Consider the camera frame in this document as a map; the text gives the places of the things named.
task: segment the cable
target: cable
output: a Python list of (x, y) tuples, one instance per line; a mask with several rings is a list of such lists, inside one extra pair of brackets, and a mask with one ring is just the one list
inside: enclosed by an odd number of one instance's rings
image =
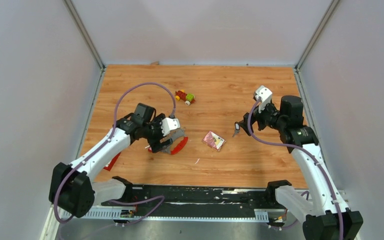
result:
[[(305, 194), (307, 194), (307, 197), (305, 199), (308, 201), (309, 200), (309, 196), (310, 196), (310, 192), (309, 191), (304, 191), (303, 193), (301, 193), (301, 196), (304, 196)], [(298, 223), (298, 219), (295, 219), (295, 221), (291, 225), (288, 225), (288, 226), (285, 226), (285, 227), (271, 226), (271, 225), (268, 225), (267, 223), (264, 223), (264, 224), (266, 226), (270, 226), (270, 228), (274, 229), (274, 230), (288, 230), (288, 229), (291, 229), (293, 226), (297, 225), (297, 223)]]
[[(332, 185), (332, 183), (331, 183), (331, 181), (330, 181), (330, 179), (328, 177), (328, 174), (323, 169), (323, 167), (320, 164), (318, 164), (319, 161), (316, 159), (316, 157), (313, 156), (309, 151), (307, 151), (306, 149), (304, 149), (304, 148), (302, 148), (300, 146), (297, 146), (297, 145), (287, 144), (287, 143), (276, 143), (276, 142), (264, 141), (264, 140), (258, 138), (257, 136), (255, 136), (254, 132), (251, 130), (251, 117), (252, 117), (252, 114), (253, 114), (255, 108), (257, 107), (258, 103), (260, 103), (260, 102), (261, 102), (261, 97), (259, 97), (257, 99), (257, 101), (254, 103), (254, 105), (252, 106), (251, 111), (249, 112), (249, 115), (248, 115), (247, 127), (248, 127), (248, 132), (251, 134), (251, 136), (255, 140), (257, 140), (258, 142), (263, 143), (263, 144), (267, 144), (267, 145), (271, 145), (271, 146), (279, 146), (279, 147), (289, 147), (289, 148), (294, 148), (294, 149), (298, 149), (298, 150), (303, 151), (318, 166), (318, 168), (320, 169), (321, 174), (323, 174), (324, 179), (326, 180), (326, 183), (327, 183), (327, 186), (329, 188), (329, 191), (330, 191), (330, 194), (332, 196), (332, 199), (334, 201), (337, 200), (336, 193), (334, 191), (334, 187), (333, 187), (333, 185)], [(341, 208), (339, 206), (339, 203), (335, 202), (334, 205), (335, 205), (336, 211), (338, 213), (338, 218), (339, 218), (339, 240), (343, 240), (343, 238), (344, 238), (344, 219), (342, 217), (342, 211), (341, 211)]]
[[(149, 203), (149, 202), (152, 202), (156, 199), (161, 199), (159, 201), (159, 203), (153, 208), (151, 209), (147, 214), (145, 214), (144, 216), (140, 217), (138, 220), (135, 220), (135, 221), (128, 221), (126, 223), (121, 223), (121, 226), (124, 227), (124, 226), (129, 226), (129, 225), (133, 225), (133, 224), (137, 224), (139, 223), (140, 221), (142, 221), (143, 219), (147, 218), (149, 215), (151, 215), (161, 204), (163, 204), (164, 202), (164, 199), (165, 197), (163, 195), (161, 196), (156, 196), (156, 197), (152, 197), (150, 199), (147, 199), (147, 200), (143, 200), (143, 201), (137, 201), (137, 202), (121, 202), (121, 201), (116, 201), (116, 200), (110, 200), (109, 202), (112, 202), (112, 203), (115, 203), (115, 204), (120, 204), (120, 205), (125, 205), (125, 206), (132, 206), (132, 205), (138, 205), (138, 204), (145, 204), (145, 203)], [(120, 223), (113, 223), (113, 224), (110, 224), (110, 225), (106, 225), (106, 226), (103, 226), (101, 228), (98, 228), (96, 229), (95, 231), (89, 233), (88, 235), (80, 238), (80, 240), (83, 240), (83, 239), (87, 239), (89, 238), (90, 236), (92, 235), (95, 235), (96, 233), (104, 230), (104, 229), (107, 229), (107, 228), (110, 228), (110, 227), (115, 227), (115, 226), (118, 226), (120, 225)], [(58, 237), (60, 240), (64, 240), (64, 238), (61, 236), (61, 229), (62, 229), (62, 226), (58, 229)]]
[[(173, 101), (173, 110), (170, 114), (170, 118), (174, 118), (175, 117), (175, 112), (176, 112), (176, 100), (175, 100), (175, 96), (173, 96), (173, 94), (170, 92), (170, 90), (168, 88), (166, 88), (165, 86), (163, 86), (162, 84), (159, 84), (157, 82), (144, 82), (144, 83), (141, 83), (141, 84), (138, 84), (132, 88), (129, 88), (125, 93), (123, 93), (123, 95), (118, 99), (117, 103), (115, 104), (115, 109), (114, 109), (114, 118), (113, 118), (113, 123), (112, 123), (112, 131), (111, 133), (109, 134), (109, 137), (108, 137), (108, 140), (110, 140), (115, 131), (116, 131), (116, 128), (115, 126), (117, 125), (117, 109), (119, 108), (119, 105), (121, 103), (121, 101), (123, 100), (123, 98), (128, 94), (130, 93), (131, 91), (133, 91), (134, 89), (137, 89), (141, 86), (144, 86), (144, 85), (156, 85), (158, 87), (161, 87), (163, 88), (165, 91), (167, 91), (167, 93), (170, 95), (171, 97), (171, 100)], [(100, 146), (98, 146), (91, 154), (89, 154), (88, 156), (86, 156), (84, 158), (83, 161), (81, 161), (77, 166), (75, 166), (61, 181), (61, 183), (59, 184), (58, 186), (58, 189), (56, 190), (56, 193), (55, 193), (55, 198), (53, 200), (53, 214), (55, 215), (55, 218), (58, 222), (60, 222), (61, 224), (66, 224), (68, 223), (68, 221), (70, 221), (72, 218), (73, 218), (73, 215), (71, 215), (69, 218), (67, 219), (62, 219), (60, 217), (60, 215), (58, 214), (58, 200), (60, 198), (60, 194), (61, 194), (61, 190), (63, 189), (63, 186), (66, 184), (66, 182), (68, 181), (68, 179), (71, 177), (71, 175), (77, 171), (82, 165), (85, 165), (87, 161), (89, 161), (89, 159), (91, 157), (93, 157), (97, 152), (99, 152), (109, 141), (104, 141)]]
[(152, 214), (163, 202), (164, 202), (164, 196), (161, 195), (161, 196), (155, 196), (153, 198), (150, 198), (150, 199), (147, 199), (147, 200), (143, 200), (143, 201), (137, 201), (137, 202), (121, 202), (121, 201), (116, 201), (116, 200), (110, 200), (110, 202), (112, 203), (115, 203), (115, 204), (120, 204), (120, 205), (125, 205), (125, 206), (133, 206), (133, 205), (136, 205), (136, 204), (144, 204), (144, 203), (148, 203), (148, 202), (151, 202), (153, 200), (156, 200), (156, 199), (161, 199), (159, 201), (159, 203), (153, 208), (151, 209), (151, 211), (149, 211), (147, 214), (143, 215), (142, 217), (140, 217), (138, 220), (135, 220), (135, 221), (132, 221), (132, 222), (128, 222), (128, 223), (123, 223), (124, 226), (129, 226), (129, 225), (133, 225), (133, 224), (137, 224), (139, 223), (140, 221), (142, 221), (143, 219), (147, 218), (150, 214)]

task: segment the red toy car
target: red toy car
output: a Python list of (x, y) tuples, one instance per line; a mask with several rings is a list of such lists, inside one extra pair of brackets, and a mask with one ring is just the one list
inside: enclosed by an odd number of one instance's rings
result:
[(187, 106), (195, 103), (195, 95), (191, 93), (185, 93), (185, 90), (180, 90), (176, 92), (176, 100), (179, 101), (180, 99), (184, 101), (184, 104)]

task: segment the white arm segment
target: white arm segment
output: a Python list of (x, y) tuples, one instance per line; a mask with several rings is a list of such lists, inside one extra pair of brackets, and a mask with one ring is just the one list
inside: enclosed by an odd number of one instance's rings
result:
[(122, 198), (125, 193), (126, 186), (119, 180), (110, 179), (105, 182), (92, 183), (92, 189), (95, 191), (93, 206), (96, 206), (111, 199)]
[[(95, 151), (103, 142), (108, 141), (112, 129), (99, 141), (95, 146), (93, 146), (88, 152), (83, 156), (71, 162), (73, 166), (77, 166), (86, 156), (90, 155)], [(98, 173), (107, 165), (119, 152), (130, 146), (130, 136), (126, 134), (124, 130), (116, 128), (114, 135), (107, 144), (99, 150), (95, 155), (93, 155), (83, 166), (81, 166), (77, 171), (86, 172), (90, 181), (93, 182), (98, 175)]]
[[(325, 162), (322, 157), (320, 145), (305, 144), (302, 146), (305, 150), (309, 151), (320, 163), (320, 166), (326, 172), (336, 194), (336, 202), (339, 203), (341, 212), (345, 212), (348, 208), (348, 204), (344, 201), (339, 194), (335, 184), (332, 181), (331, 175), (326, 169)], [(337, 213), (334, 200), (331, 197), (329, 186), (326, 183), (325, 177), (320, 171), (319, 167), (315, 165), (314, 161), (303, 151), (294, 149), (292, 156), (301, 168), (305, 181), (308, 185), (309, 192), (312, 198), (312, 204), (303, 202), (306, 201), (300, 196), (293, 187), (281, 186), (276, 189), (276, 200), (278, 203), (285, 206), (301, 223), (306, 220), (306, 215), (313, 216), (326, 215), (326, 211), (330, 211), (333, 214)]]
[(254, 97), (256, 100), (258, 98), (261, 98), (261, 104), (258, 106), (258, 112), (261, 113), (261, 111), (266, 108), (266, 105), (269, 104), (272, 101), (272, 91), (268, 89), (267, 87), (261, 85), (255, 92)]
[[(166, 117), (162, 120), (161, 130), (164, 136), (167, 136), (171, 131), (178, 128), (180, 128), (180, 122), (177, 118), (172, 119)], [(101, 150), (95, 153), (95, 155), (93, 155), (86, 163), (83, 164), (83, 166), (77, 170), (80, 173), (86, 172), (87, 176), (92, 182), (92, 189), (95, 192), (95, 200), (93, 202), (94, 206), (100, 205), (101, 203), (111, 199), (120, 199), (126, 189), (126, 186), (116, 179), (110, 179), (106, 182), (93, 182), (98, 173), (105, 167), (105, 165), (107, 165), (118, 153), (130, 146), (130, 136), (120, 128), (116, 128), (112, 138), (108, 139), (112, 130), (113, 129), (110, 129), (106, 136), (94, 147), (92, 147), (92, 149), (86, 152), (83, 156), (71, 162), (72, 166), (77, 166), (105, 141), (108, 141), (105, 146), (101, 148)]]

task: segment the red plastic object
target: red plastic object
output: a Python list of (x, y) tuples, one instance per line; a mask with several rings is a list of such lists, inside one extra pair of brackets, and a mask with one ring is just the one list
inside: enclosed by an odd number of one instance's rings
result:
[(112, 160), (108, 163), (108, 165), (104, 166), (103, 169), (105, 169), (107, 171), (111, 171), (111, 169), (113, 168), (117, 159), (119, 158), (120, 154), (121, 154), (121, 152), (119, 152), (117, 155), (115, 155), (115, 157), (113, 157)]
[[(185, 147), (186, 143), (188, 143), (188, 139), (189, 138), (187, 136), (185, 136), (182, 139), (182, 141), (180, 141), (179, 144), (177, 146), (175, 146), (172, 151), (170, 151), (171, 155), (175, 155), (178, 152), (180, 152), (180, 150), (182, 150)], [(150, 147), (148, 148), (148, 152), (152, 153), (152, 149)]]

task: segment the red object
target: red object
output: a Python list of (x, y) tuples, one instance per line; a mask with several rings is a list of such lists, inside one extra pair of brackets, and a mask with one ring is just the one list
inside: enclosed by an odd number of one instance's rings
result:
[(113, 168), (117, 159), (119, 158), (120, 154), (121, 154), (121, 152), (119, 152), (117, 155), (115, 155), (115, 157), (113, 157), (112, 160), (108, 163), (108, 166), (104, 166), (103, 169), (105, 169), (107, 171), (111, 171), (111, 169)]
[[(178, 152), (180, 152), (180, 150), (182, 150), (182, 149), (185, 147), (186, 143), (188, 142), (188, 139), (189, 139), (189, 138), (188, 138), (187, 136), (185, 136), (185, 137), (182, 139), (182, 141), (179, 142), (179, 144), (178, 144), (177, 146), (174, 147), (173, 151), (170, 151), (170, 154), (171, 154), (171, 155), (175, 155), (175, 154), (177, 154)], [(148, 152), (152, 153), (152, 149), (151, 149), (150, 147), (148, 148)]]
[[(186, 101), (186, 95), (188, 95), (187, 93), (182, 92), (182, 91), (177, 91), (175, 94), (176, 94), (176, 96), (178, 96), (181, 100)], [(195, 103), (195, 98), (193, 98), (193, 100), (192, 100), (190, 103), (191, 103), (191, 104)]]

